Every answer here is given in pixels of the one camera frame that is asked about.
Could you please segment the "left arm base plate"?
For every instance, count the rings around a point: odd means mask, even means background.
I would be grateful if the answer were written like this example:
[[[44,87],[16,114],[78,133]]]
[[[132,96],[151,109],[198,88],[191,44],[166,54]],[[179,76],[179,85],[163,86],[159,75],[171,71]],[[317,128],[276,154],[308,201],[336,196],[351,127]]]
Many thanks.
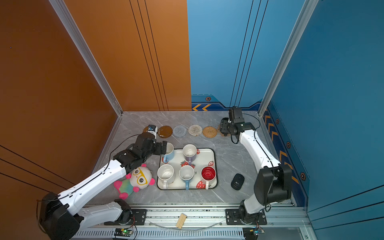
[[[116,221],[105,222],[105,226],[143,226],[147,216],[146,209],[124,210]]]

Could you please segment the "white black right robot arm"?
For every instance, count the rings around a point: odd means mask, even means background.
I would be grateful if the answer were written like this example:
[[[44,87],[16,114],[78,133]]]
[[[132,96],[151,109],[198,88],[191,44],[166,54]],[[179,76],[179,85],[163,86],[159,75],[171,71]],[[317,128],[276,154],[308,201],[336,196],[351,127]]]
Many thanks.
[[[291,198],[292,170],[270,153],[251,123],[236,123],[223,118],[219,130],[225,136],[235,136],[237,143],[245,147],[254,161],[257,171],[254,194],[239,206],[241,221],[249,225],[256,222],[268,206]]]

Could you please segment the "dark brown glossy coaster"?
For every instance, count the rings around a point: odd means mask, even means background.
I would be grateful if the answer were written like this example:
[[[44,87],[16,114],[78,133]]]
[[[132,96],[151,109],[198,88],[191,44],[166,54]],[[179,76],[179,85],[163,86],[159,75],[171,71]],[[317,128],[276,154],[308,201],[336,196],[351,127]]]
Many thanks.
[[[173,134],[173,129],[170,126],[162,126],[158,130],[158,136],[160,138],[166,139]]]

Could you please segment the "purple mug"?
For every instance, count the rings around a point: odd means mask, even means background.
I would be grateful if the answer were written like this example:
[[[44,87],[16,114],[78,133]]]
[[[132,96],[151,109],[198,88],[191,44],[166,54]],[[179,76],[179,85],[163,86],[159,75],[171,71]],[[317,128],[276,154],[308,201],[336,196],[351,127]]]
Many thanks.
[[[183,147],[183,155],[189,165],[193,163],[193,161],[197,157],[197,148],[195,145],[188,144]]]

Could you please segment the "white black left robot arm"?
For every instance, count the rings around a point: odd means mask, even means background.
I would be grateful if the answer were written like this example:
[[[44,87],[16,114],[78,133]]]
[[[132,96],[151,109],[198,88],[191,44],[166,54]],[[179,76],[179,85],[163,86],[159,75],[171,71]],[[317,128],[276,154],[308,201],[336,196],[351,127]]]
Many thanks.
[[[167,142],[157,142],[156,135],[136,135],[136,142],[118,152],[100,170],[60,194],[48,193],[37,208],[41,231],[51,240],[69,240],[78,231],[106,222],[127,224],[132,219],[131,207],[121,199],[87,208],[85,205],[115,181],[140,167],[152,155],[164,155]]]

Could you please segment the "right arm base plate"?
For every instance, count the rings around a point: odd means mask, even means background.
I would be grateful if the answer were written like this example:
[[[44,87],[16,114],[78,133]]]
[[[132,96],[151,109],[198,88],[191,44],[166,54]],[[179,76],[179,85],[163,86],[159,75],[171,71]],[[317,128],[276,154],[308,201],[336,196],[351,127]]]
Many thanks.
[[[267,225],[267,218],[264,210],[248,214],[242,209],[226,209],[226,223],[227,225]]]

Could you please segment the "blue woven round coaster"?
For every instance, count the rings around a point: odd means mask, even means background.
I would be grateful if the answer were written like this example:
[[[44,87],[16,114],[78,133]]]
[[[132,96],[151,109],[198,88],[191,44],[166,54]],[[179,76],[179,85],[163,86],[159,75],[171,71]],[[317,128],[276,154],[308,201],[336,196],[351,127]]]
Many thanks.
[[[173,128],[173,136],[176,138],[181,138],[187,134],[186,127],[179,125]]]

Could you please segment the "tan rattan round coaster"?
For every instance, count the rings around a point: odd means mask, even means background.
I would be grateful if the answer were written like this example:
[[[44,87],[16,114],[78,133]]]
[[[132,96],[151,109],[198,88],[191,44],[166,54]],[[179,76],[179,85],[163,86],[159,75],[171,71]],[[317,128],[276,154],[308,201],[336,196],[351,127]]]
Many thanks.
[[[217,129],[215,129],[214,127],[212,126],[208,126],[208,127],[205,127],[202,131],[203,135],[206,137],[206,138],[214,138],[218,132],[217,132]]]

